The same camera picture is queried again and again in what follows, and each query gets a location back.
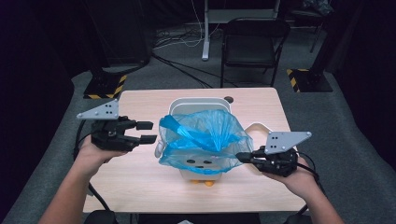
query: gray carpet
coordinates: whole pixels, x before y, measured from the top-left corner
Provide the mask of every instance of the gray carpet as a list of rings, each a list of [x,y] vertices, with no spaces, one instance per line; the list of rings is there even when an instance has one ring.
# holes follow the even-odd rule
[[[321,183],[346,223],[396,223],[396,174],[378,156],[356,127],[343,93],[332,74],[325,73],[325,76],[333,92],[296,93],[290,85],[286,69],[309,68],[315,60],[320,43],[314,53],[309,53],[313,38],[312,32],[292,30],[284,48],[275,83],[291,129],[313,133],[313,137],[300,144],[299,149],[315,161]],[[207,62],[201,60],[202,45],[201,42],[197,47],[190,48],[184,44],[177,44],[155,49],[154,52],[165,59],[219,76],[219,39],[212,40]],[[114,67],[110,70],[117,71],[124,68]],[[213,88],[219,87],[218,77],[193,69],[183,69],[204,80]],[[233,78],[238,80],[257,81],[262,78],[260,75],[248,77],[246,72],[238,69],[229,72],[234,73]],[[71,153],[79,125],[76,114],[109,101],[109,99],[82,99],[82,93],[91,77],[91,74],[86,72],[73,78],[75,94],[64,114],[64,119],[42,161],[3,223],[37,223],[46,209],[72,164]],[[257,83],[240,85],[240,87],[246,86],[261,85]],[[147,66],[128,75],[123,91],[202,87],[191,77],[151,59]],[[290,214],[292,213],[261,213],[262,223],[283,223]],[[129,223],[128,214],[118,214],[118,219],[121,224]]]

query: forearm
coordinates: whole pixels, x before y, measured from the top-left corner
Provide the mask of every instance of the forearm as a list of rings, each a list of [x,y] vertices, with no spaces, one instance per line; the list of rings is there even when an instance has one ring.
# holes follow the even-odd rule
[[[72,167],[39,223],[80,223],[89,183]]]
[[[304,200],[308,205],[313,223],[344,223],[320,189],[314,189]]]

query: wrist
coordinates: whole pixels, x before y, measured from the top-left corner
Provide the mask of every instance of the wrist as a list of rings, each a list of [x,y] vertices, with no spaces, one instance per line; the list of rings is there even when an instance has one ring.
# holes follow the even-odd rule
[[[73,163],[72,169],[81,177],[91,179],[99,170],[99,167],[103,164],[100,156],[97,155],[84,155],[77,157]]]
[[[309,189],[309,191],[305,194],[302,195],[303,200],[307,204],[311,204],[314,201],[317,201],[318,199],[326,197],[324,193],[321,191],[321,189],[318,186],[315,186],[314,188]]]
[[[71,175],[73,178],[79,180],[79,181],[84,181],[89,183],[93,175],[90,175],[82,167],[78,167],[76,164],[74,164],[70,171],[69,175]]]

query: blue plastic bag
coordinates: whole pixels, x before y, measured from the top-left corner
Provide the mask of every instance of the blue plastic bag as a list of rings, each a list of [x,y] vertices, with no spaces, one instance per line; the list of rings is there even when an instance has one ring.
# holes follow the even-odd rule
[[[237,118],[225,110],[167,115],[160,120],[166,148],[160,164],[200,175],[225,173],[242,163],[238,152],[251,152],[253,141]]]

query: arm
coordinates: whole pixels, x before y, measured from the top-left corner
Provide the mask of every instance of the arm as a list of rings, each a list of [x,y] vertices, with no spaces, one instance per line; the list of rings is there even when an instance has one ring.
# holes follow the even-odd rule
[[[303,158],[299,158],[298,162],[308,166]],[[267,173],[263,174],[285,184],[286,188],[292,193],[301,197],[308,205],[313,223],[344,223],[309,171],[298,167],[288,177]]]
[[[126,152],[106,151],[85,138],[78,156],[39,223],[80,223],[91,178],[99,167]]]

